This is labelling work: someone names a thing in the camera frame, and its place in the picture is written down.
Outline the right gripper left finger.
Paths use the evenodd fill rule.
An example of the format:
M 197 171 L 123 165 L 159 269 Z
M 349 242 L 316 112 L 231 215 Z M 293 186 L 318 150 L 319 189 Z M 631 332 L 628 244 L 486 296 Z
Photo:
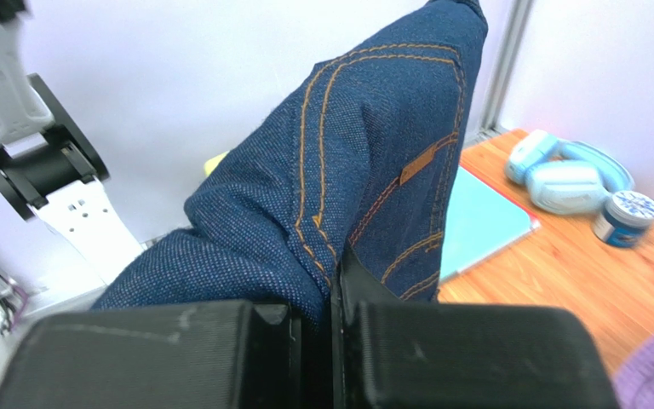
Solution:
M 297 408 L 301 321 L 245 300 L 49 316 L 0 382 L 0 408 Z

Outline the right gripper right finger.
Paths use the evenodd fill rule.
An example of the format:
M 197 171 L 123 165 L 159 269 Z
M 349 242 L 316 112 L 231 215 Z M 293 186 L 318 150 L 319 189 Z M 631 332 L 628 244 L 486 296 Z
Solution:
M 562 308 L 400 300 L 346 248 L 331 292 L 335 408 L 616 408 Z

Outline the dark blue denim garment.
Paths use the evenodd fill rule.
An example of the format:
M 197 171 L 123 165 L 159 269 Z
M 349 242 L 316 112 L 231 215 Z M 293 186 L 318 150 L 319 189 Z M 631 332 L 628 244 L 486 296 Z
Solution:
M 434 300 L 487 32 L 478 2 L 430 1 L 318 63 L 95 307 L 282 301 L 320 327 L 345 249 L 397 298 Z

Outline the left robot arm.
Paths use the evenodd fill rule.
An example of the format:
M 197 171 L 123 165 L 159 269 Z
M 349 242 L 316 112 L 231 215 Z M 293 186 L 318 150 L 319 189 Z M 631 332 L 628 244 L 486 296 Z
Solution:
M 23 1 L 0 1 L 0 194 L 66 239 L 109 284 L 143 248 L 106 194 L 109 171 L 53 91 L 20 58 Z

